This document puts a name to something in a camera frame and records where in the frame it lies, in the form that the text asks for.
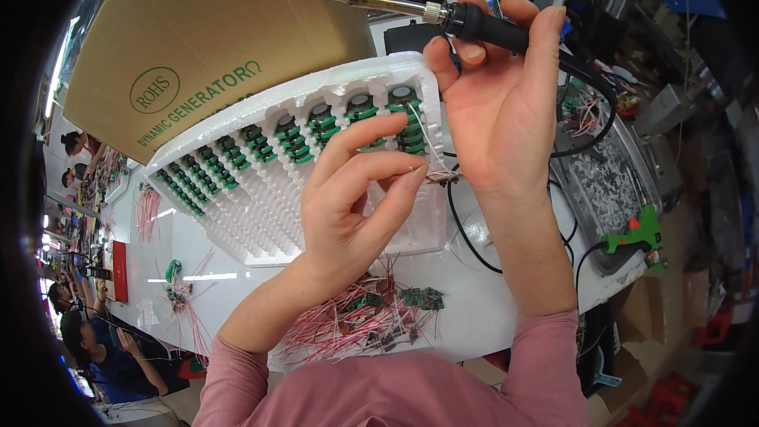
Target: workbench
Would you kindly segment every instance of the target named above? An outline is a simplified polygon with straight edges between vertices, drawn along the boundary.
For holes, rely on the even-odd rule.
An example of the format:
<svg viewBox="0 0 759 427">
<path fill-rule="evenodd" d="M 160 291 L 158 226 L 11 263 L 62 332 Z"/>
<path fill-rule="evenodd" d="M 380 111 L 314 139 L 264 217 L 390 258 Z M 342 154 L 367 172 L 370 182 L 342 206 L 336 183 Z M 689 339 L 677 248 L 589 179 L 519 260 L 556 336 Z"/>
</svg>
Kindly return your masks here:
<svg viewBox="0 0 759 427">
<path fill-rule="evenodd" d="M 370 24 L 378 54 L 384 54 L 383 32 L 387 28 L 408 25 L 409 18 L 378 19 Z M 446 121 L 443 119 L 445 150 L 455 151 Z M 450 168 L 455 158 L 445 157 Z M 178 259 L 188 273 L 213 248 L 200 226 L 185 214 L 176 212 L 165 199 L 159 208 L 153 241 L 138 244 L 138 230 L 133 217 L 142 181 L 143 167 L 132 172 L 129 186 L 116 202 L 102 212 L 104 220 L 114 221 L 114 238 L 127 242 L 128 304 L 115 302 L 111 310 L 118 317 L 170 344 L 193 350 L 191 328 L 185 317 L 172 324 L 172 310 L 164 299 L 162 272 L 172 259 Z M 574 217 L 561 191 L 550 189 L 553 210 L 564 235 L 572 231 Z M 488 230 L 469 185 L 465 181 L 453 187 L 453 199 L 464 231 L 491 264 L 498 266 L 495 248 L 488 244 Z M 419 340 L 414 345 L 399 345 L 393 352 L 410 349 L 433 349 L 453 361 L 476 358 L 508 348 L 516 327 L 515 304 L 500 274 L 483 267 L 457 234 L 457 227 L 448 208 L 446 247 L 441 251 L 398 258 L 395 279 L 410 287 L 433 287 L 443 292 L 446 308 L 440 311 L 436 333 L 425 329 L 430 344 Z M 575 264 L 589 246 L 581 230 L 570 242 Z M 158 262 L 161 274 L 155 269 Z M 630 285 L 646 270 L 644 255 L 638 252 L 610 277 L 603 277 L 587 260 L 580 273 L 579 308 L 581 312 L 597 306 Z M 223 251 L 216 249 L 203 273 L 194 278 L 194 293 L 205 290 L 192 306 L 208 336 L 213 337 L 222 323 L 253 289 L 270 279 L 281 267 L 249 268 Z M 285 371 L 287 367 L 270 357 L 270 369 Z"/>
</svg>

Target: black hair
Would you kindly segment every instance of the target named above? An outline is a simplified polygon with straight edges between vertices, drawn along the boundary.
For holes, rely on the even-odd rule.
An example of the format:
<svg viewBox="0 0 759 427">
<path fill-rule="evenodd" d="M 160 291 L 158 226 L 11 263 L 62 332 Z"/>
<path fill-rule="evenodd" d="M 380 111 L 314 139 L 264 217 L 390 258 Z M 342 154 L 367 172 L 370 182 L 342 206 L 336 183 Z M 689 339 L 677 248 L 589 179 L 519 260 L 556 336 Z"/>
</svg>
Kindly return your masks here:
<svg viewBox="0 0 759 427">
<path fill-rule="evenodd" d="M 55 313 L 61 314 L 66 310 L 61 306 L 61 295 L 58 293 L 59 287 L 61 287 L 61 284 L 58 282 L 50 284 L 50 289 L 48 289 L 48 300 L 50 300 Z"/>
<path fill-rule="evenodd" d="M 63 184 L 63 187 L 64 187 L 64 188 L 68 188 L 68 181 L 66 181 L 66 180 L 67 180 L 67 178 L 68 178 L 68 175 L 69 175 L 69 173 L 71 173 L 71 168 L 67 169 L 67 170 L 66 170 L 66 171 L 63 173 L 63 175 L 61 176 L 61 183 Z"/>
<path fill-rule="evenodd" d="M 82 347 L 82 316 L 79 312 L 66 312 L 61 317 L 61 337 L 63 345 L 81 369 L 89 370 L 92 358 L 90 354 Z"/>
<path fill-rule="evenodd" d="M 74 148 L 77 147 L 77 137 L 80 135 L 81 134 L 75 130 L 72 130 L 68 134 L 61 135 L 61 143 L 66 148 L 66 153 L 69 156 L 73 155 L 72 152 L 74 151 Z"/>
</svg>

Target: white foam packaging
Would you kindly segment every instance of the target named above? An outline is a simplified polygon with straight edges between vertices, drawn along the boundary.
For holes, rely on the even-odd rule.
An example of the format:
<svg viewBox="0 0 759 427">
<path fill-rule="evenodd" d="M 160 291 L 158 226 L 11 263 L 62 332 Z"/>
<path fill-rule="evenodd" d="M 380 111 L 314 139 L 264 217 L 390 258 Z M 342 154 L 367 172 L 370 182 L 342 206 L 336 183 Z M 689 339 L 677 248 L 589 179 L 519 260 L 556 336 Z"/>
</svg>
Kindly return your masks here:
<svg viewBox="0 0 759 427">
<path fill-rule="evenodd" d="M 146 166 L 150 184 L 176 206 L 200 224 L 206 237 L 220 249 L 245 265 L 265 267 L 286 265 L 304 250 L 303 229 L 300 224 L 300 191 L 308 181 L 321 148 L 307 125 L 311 110 L 320 104 L 331 106 L 331 114 L 341 129 L 349 125 L 346 117 L 348 103 L 360 94 L 370 94 L 378 115 L 389 114 L 386 107 L 389 93 L 400 87 L 415 90 L 421 99 L 419 115 L 426 129 L 425 152 L 436 164 L 435 154 L 442 155 L 442 124 L 437 81 L 427 68 L 420 53 L 394 53 L 387 57 L 368 58 L 334 66 L 287 81 L 201 121 L 160 147 Z M 275 136 L 280 119 L 290 114 L 295 118 L 299 133 L 305 137 L 313 158 L 296 164 L 285 153 Z M 273 147 L 276 159 L 261 163 L 247 147 L 242 128 L 256 124 Z M 250 166 L 237 170 L 221 157 L 217 139 L 231 136 L 240 147 Z M 381 147 L 362 151 L 398 151 L 394 136 L 387 136 Z M 209 165 L 200 157 L 199 148 L 211 147 L 238 186 L 228 189 Z M 189 171 L 185 155 L 194 157 L 207 175 L 212 176 L 221 192 L 212 195 L 204 192 L 207 201 L 201 202 L 191 191 L 189 183 L 177 178 L 168 167 L 177 164 L 196 187 L 202 187 L 197 175 Z M 160 170 L 174 177 L 175 184 L 202 210 L 193 211 L 172 190 L 166 181 L 158 178 Z M 383 197 L 384 191 L 373 182 L 368 191 L 364 214 L 371 213 Z M 417 193 L 413 211 L 401 229 L 391 239 L 386 251 L 389 254 L 408 255 L 442 249 L 446 242 L 446 201 L 443 188 L 437 184 L 423 184 Z"/>
</svg>

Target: hand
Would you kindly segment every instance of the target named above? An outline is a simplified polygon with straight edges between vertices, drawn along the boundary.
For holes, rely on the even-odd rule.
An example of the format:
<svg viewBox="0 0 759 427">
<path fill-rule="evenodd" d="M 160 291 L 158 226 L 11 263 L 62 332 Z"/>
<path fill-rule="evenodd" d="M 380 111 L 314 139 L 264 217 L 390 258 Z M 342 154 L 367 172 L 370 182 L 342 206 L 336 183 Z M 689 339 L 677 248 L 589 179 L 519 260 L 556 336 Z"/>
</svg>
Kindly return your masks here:
<svg viewBox="0 0 759 427">
<path fill-rule="evenodd" d="M 492 15 L 485 0 L 459 2 Z M 447 41 L 435 37 L 425 46 L 424 58 L 437 78 L 461 171 L 475 194 L 519 204 L 546 192 L 565 9 L 550 6 L 538 13 L 527 0 L 502 0 L 501 10 L 530 29 L 526 57 L 454 38 L 459 74 Z"/>
<path fill-rule="evenodd" d="M 97 299 L 101 302 L 105 302 L 108 293 L 108 289 L 106 289 L 106 281 L 99 279 L 95 282 L 95 290 L 97 290 Z"/>
<path fill-rule="evenodd" d="M 138 346 L 137 341 L 134 341 L 134 338 L 132 335 L 128 334 L 126 331 L 122 330 L 121 328 L 116 328 L 116 334 L 119 336 L 119 342 L 121 342 L 121 348 L 129 353 L 130 355 L 134 356 L 135 358 L 140 357 L 140 347 Z"/>
<path fill-rule="evenodd" d="M 304 307 L 316 306 L 355 282 L 411 213 L 427 175 L 427 159 L 399 151 L 356 150 L 401 132 L 407 120 L 405 113 L 394 113 L 355 123 L 332 137 L 319 157 L 300 196 L 306 250 L 292 265 L 309 290 L 299 300 Z M 365 217 L 366 188 L 373 180 L 384 180 L 387 194 Z"/>
</svg>

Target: pink shirt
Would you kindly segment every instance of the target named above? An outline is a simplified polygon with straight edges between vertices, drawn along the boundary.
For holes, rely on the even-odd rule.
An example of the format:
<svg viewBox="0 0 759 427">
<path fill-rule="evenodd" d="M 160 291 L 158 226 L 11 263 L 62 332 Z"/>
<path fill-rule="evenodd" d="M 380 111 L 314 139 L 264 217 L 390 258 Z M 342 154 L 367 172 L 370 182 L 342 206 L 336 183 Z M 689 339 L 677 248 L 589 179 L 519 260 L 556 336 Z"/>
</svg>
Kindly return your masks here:
<svg viewBox="0 0 759 427">
<path fill-rule="evenodd" d="M 269 369 L 216 337 L 193 426 L 587 425 L 574 364 L 577 317 L 519 325 L 500 391 L 417 350 L 310 363 L 266 394 Z"/>
</svg>

